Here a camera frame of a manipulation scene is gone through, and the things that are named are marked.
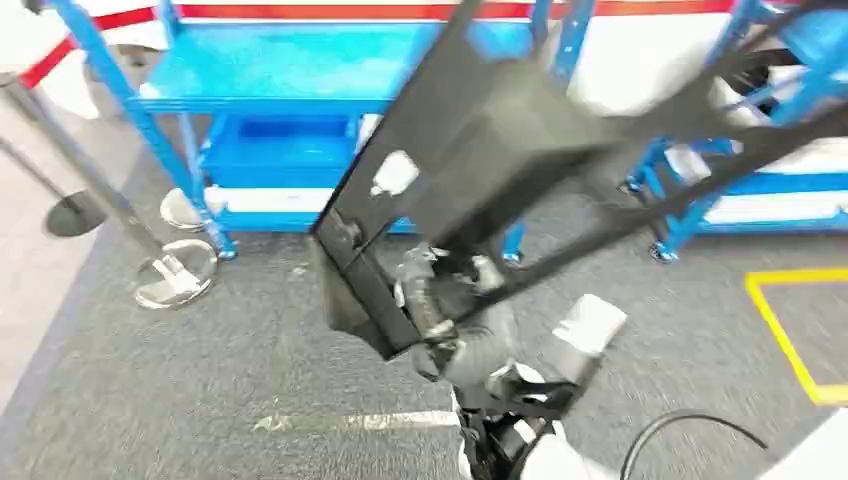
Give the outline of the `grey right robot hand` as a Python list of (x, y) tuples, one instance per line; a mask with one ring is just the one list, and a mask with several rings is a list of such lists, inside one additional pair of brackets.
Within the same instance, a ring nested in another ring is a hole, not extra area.
[(485, 255), (470, 258), (476, 276), (471, 282), (450, 274), (447, 293), (437, 295), (437, 256), (426, 245), (406, 251), (394, 285), (396, 304), (405, 311), (421, 339), (411, 348), (415, 370), (431, 382), (445, 381), (460, 389), (476, 387), (512, 357), (516, 320), (501, 303), (462, 321), (455, 310), (480, 293), (504, 284), (498, 264)]

